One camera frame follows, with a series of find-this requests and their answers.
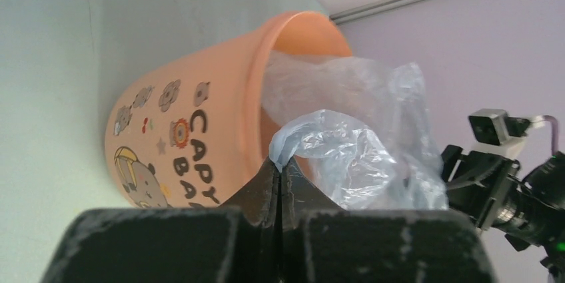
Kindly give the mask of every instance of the cartoon face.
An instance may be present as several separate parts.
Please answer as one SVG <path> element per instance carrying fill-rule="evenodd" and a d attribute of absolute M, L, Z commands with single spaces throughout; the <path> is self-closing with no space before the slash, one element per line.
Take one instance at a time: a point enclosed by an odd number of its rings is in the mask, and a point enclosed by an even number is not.
<path fill-rule="evenodd" d="M 131 121 L 131 106 L 121 107 L 118 110 L 114 124 L 114 135 L 120 135 L 120 133 L 129 125 L 129 121 Z"/>
<path fill-rule="evenodd" d="M 143 88 L 137 93 L 135 96 L 135 100 L 133 101 L 134 108 L 141 108 L 147 103 L 149 97 L 151 96 L 151 92 L 153 92 L 153 87 Z"/>
<path fill-rule="evenodd" d="M 189 143 L 189 123 L 185 119 L 171 122 L 169 137 L 171 138 L 171 146 L 184 148 Z"/>
<path fill-rule="evenodd" d="M 125 192 L 137 206 L 140 208 L 169 206 L 165 197 L 169 191 L 155 178 L 155 168 L 152 164 L 145 166 L 138 161 L 135 153 L 125 146 L 116 151 L 114 163 Z"/>
<path fill-rule="evenodd" d="M 159 106 L 161 107 L 161 112 L 166 112 L 173 102 L 177 100 L 179 95 L 179 87 L 181 86 L 181 80 L 176 80 L 169 83 L 164 89 L 161 98 L 159 98 Z"/>

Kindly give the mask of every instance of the trash can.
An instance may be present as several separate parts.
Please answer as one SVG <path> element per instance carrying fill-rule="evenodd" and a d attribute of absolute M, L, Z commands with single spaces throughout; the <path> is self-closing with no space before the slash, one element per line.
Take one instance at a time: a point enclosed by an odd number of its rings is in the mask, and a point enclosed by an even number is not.
<path fill-rule="evenodd" d="M 105 156 L 133 206 L 218 206 L 255 175 L 280 128 L 261 109 L 272 50 L 351 56 L 327 16 L 283 13 L 146 74 L 121 95 Z"/>

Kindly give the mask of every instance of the plastic bag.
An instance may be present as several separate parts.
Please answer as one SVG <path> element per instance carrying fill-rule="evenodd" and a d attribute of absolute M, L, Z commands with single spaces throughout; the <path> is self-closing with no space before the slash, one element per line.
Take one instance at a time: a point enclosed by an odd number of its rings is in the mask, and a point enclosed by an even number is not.
<path fill-rule="evenodd" d="M 272 53 L 262 104 L 284 126 L 271 160 L 309 158 L 314 183 L 343 208 L 448 208 L 416 64 Z"/>

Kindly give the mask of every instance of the purple cable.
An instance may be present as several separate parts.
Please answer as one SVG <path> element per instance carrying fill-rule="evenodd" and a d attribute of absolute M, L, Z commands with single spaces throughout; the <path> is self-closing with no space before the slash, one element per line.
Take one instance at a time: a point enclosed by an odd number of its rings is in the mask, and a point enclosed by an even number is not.
<path fill-rule="evenodd" d="M 559 144 L 559 122 L 551 115 L 544 115 L 543 118 L 551 124 L 551 155 L 555 155 Z"/>

